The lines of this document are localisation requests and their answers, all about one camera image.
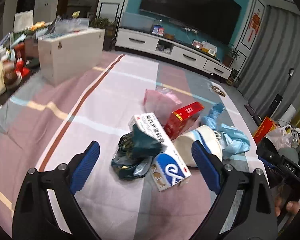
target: white drawer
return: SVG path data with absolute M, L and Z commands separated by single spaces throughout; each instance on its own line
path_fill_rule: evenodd
M 171 52 L 171 58 L 175 61 L 182 62 L 191 67 L 203 70 L 204 64 L 207 62 L 205 57 L 192 53 L 186 49 L 174 46 Z
M 156 37 L 149 37 L 138 33 L 119 30 L 115 45 L 141 51 L 155 51 L 158 41 L 159 39 Z
M 216 64 L 210 60 L 207 60 L 206 64 L 204 65 L 204 69 L 208 72 L 213 72 L 225 79 L 227 79 L 231 73 L 229 69 L 226 69 L 225 67 L 220 66 L 219 64 Z

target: white medicine box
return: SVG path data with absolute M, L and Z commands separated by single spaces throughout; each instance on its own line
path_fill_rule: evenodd
M 38 39 L 42 75 L 52 84 L 83 74 L 101 62 L 105 30 L 88 28 L 76 33 Z

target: drawer handle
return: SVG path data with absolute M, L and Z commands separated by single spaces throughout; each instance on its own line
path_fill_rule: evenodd
M 140 41 L 140 40 L 136 40 L 136 39 L 133 39 L 133 38 L 129 38 L 129 40 L 134 41 L 134 42 L 138 42 L 138 43 L 145 43 L 145 41 Z
M 196 58 L 189 57 L 189 56 L 187 56 L 187 55 L 185 55 L 185 54 L 183 54 L 183 56 L 184 56 L 185 58 L 188 58 L 188 59 L 193 60 L 193 61 L 196 61 L 196 60 L 197 60 Z
M 221 71 L 221 70 L 218 70 L 217 68 L 215 68 L 214 67 L 214 70 L 216 70 L 216 71 L 219 71 L 220 73 L 222 73 L 223 74 L 223 71 Z

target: metal screw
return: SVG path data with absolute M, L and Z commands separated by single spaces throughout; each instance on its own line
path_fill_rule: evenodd
M 34 174 L 34 173 L 35 173 L 35 168 L 30 168 L 30 169 L 28 170 L 28 173 L 29 173 L 30 175 Z
M 263 171 L 262 171 L 262 169 L 257 168 L 257 169 L 256 169 L 256 173 L 257 173 L 258 175 L 261 175 L 261 174 L 263 173 Z
M 65 163 L 61 163 L 61 164 L 58 166 L 58 169 L 61 170 L 61 171 L 64 171 L 66 168 L 67 168 L 67 164 L 65 164 Z
M 232 170 L 233 170 L 233 167 L 232 167 L 231 164 L 226 164 L 226 165 L 225 165 L 225 169 L 226 169 L 227 171 L 232 171 Z

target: tv cabinet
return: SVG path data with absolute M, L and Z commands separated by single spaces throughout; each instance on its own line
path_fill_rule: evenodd
M 159 51 L 157 49 L 158 43 L 166 44 L 167 47 L 170 48 L 170 52 L 165 53 Z M 230 68 L 196 48 L 190 48 L 158 35 L 119 28 L 115 46 L 139 50 L 168 58 L 204 71 L 210 75 L 216 74 L 225 79 L 227 79 L 231 73 Z

